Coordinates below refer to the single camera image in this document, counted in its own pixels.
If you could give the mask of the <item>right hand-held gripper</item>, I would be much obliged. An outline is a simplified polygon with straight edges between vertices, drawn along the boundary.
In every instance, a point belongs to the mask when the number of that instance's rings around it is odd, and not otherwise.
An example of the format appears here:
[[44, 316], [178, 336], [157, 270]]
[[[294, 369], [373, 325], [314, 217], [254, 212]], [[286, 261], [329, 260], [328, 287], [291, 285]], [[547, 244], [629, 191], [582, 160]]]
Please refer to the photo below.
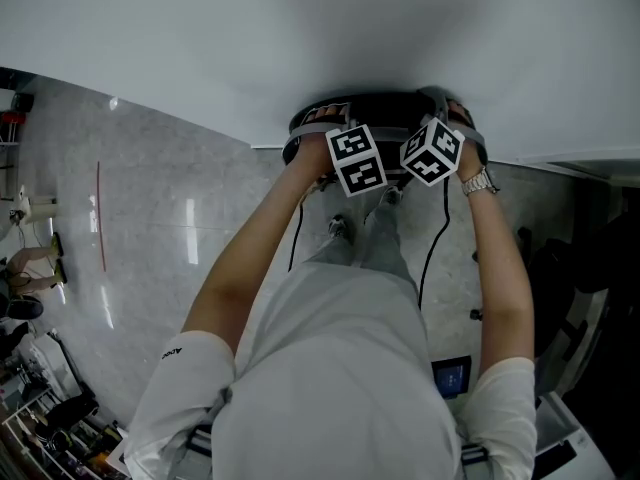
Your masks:
[[400, 147], [400, 165], [426, 186], [455, 173], [465, 137], [432, 118]]

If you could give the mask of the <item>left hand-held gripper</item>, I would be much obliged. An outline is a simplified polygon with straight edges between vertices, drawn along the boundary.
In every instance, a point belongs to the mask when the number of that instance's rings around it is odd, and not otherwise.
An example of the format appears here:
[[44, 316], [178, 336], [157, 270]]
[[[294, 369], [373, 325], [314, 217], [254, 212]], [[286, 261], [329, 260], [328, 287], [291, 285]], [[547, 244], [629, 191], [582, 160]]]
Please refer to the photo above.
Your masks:
[[373, 136], [366, 124], [325, 134], [334, 170], [347, 197], [387, 185], [386, 174]]

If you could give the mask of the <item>person's right hand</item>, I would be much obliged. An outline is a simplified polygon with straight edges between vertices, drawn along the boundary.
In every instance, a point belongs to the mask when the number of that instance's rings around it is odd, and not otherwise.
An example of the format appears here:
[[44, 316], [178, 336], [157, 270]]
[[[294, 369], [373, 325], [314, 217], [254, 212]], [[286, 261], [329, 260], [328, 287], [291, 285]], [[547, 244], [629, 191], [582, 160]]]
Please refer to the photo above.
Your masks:
[[447, 115], [450, 122], [456, 122], [462, 124], [468, 128], [474, 129], [474, 121], [469, 114], [469, 111], [455, 99], [447, 100]]

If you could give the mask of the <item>person's left hand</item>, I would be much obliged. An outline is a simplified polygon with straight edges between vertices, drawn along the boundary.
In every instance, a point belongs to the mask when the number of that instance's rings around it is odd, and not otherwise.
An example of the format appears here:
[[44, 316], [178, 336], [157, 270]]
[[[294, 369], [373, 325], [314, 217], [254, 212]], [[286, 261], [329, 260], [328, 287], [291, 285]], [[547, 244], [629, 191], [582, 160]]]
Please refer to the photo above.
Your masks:
[[305, 117], [304, 124], [332, 123], [344, 125], [347, 117], [346, 105], [329, 105], [310, 111]]

